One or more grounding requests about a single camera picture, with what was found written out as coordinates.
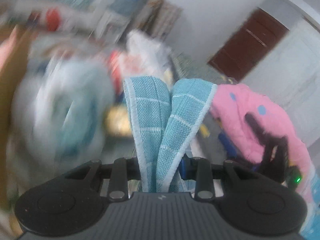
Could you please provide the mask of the dark red door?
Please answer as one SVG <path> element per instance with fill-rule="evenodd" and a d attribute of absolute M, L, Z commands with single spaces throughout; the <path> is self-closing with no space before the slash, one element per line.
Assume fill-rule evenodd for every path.
<path fill-rule="evenodd" d="M 216 70 L 243 79 L 289 30 L 262 9 L 254 11 L 233 36 L 208 61 Z"/>

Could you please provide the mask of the gold foil packet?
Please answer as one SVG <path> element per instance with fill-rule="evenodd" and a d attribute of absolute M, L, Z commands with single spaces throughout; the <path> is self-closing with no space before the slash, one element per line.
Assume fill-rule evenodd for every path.
<path fill-rule="evenodd" d="M 112 106 L 105 113 L 104 125 L 108 135 L 113 137 L 132 137 L 131 125 L 127 107 L 124 105 Z"/>

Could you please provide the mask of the blue water jug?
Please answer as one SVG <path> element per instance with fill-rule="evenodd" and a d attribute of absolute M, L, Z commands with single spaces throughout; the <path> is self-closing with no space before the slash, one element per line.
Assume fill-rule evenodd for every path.
<path fill-rule="evenodd" d="M 114 0 L 110 9 L 125 16 L 132 17 L 143 6 L 145 0 Z"/>

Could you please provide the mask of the red plastic bag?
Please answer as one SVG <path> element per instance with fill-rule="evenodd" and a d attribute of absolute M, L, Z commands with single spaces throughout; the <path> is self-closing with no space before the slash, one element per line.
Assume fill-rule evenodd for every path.
<path fill-rule="evenodd" d="M 58 8 L 49 8 L 46 12 L 46 28 L 48 31 L 57 31 L 62 23 Z"/>

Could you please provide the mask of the white water dispenser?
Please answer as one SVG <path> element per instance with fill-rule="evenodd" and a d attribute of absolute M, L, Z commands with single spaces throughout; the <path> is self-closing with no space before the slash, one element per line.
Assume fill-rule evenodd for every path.
<path fill-rule="evenodd" d="M 101 38 L 108 33 L 120 35 L 125 30 L 126 25 L 126 17 L 114 11 L 106 10 L 98 21 L 94 33 L 97 38 Z"/>

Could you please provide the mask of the pink dotted blanket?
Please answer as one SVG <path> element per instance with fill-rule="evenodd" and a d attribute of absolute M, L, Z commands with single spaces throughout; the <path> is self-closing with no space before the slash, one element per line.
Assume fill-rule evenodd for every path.
<path fill-rule="evenodd" d="M 222 127 L 245 159 L 258 164 L 263 159 L 264 147 L 245 121 L 245 114 L 252 113 L 258 124 L 275 137 L 286 136 L 289 161 L 298 166 L 302 179 L 297 192 L 312 201 L 310 171 L 313 164 L 306 145 L 299 139 L 287 113 L 267 96 L 253 92 L 245 84 L 218 85 L 212 100 L 210 113 L 220 119 Z"/>

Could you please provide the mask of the brown cardboard box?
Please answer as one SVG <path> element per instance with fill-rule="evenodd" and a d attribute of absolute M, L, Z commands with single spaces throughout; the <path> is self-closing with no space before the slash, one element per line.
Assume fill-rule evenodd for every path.
<path fill-rule="evenodd" d="M 25 74 L 30 35 L 31 32 L 19 26 L 1 27 L 1 239 L 22 233 L 7 196 L 7 141 L 11 102 L 16 86 Z"/>

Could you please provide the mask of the white plastic shopping bag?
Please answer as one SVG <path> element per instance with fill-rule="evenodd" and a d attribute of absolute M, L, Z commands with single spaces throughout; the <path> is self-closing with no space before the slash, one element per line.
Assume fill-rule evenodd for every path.
<path fill-rule="evenodd" d="M 12 124 L 43 165 L 79 165 L 102 153 L 104 115 L 114 101 L 102 63 L 51 59 L 46 67 L 30 67 L 16 88 Z"/>

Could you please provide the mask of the blue checkered towel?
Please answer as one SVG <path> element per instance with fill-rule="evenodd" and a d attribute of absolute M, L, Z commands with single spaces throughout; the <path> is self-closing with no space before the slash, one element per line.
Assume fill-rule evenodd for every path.
<path fill-rule="evenodd" d="M 180 79 L 172 89 L 153 76 L 130 77 L 123 89 L 143 192 L 194 192 L 178 166 L 217 91 L 202 79 Z"/>

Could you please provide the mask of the floral rolled mat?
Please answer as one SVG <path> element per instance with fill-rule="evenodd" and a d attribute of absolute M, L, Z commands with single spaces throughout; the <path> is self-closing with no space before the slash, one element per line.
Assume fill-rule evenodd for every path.
<path fill-rule="evenodd" d="M 142 26 L 142 31 L 164 41 L 180 18 L 182 8 L 167 0 L 155 0 L 151 5 L 152 13 Z"/>

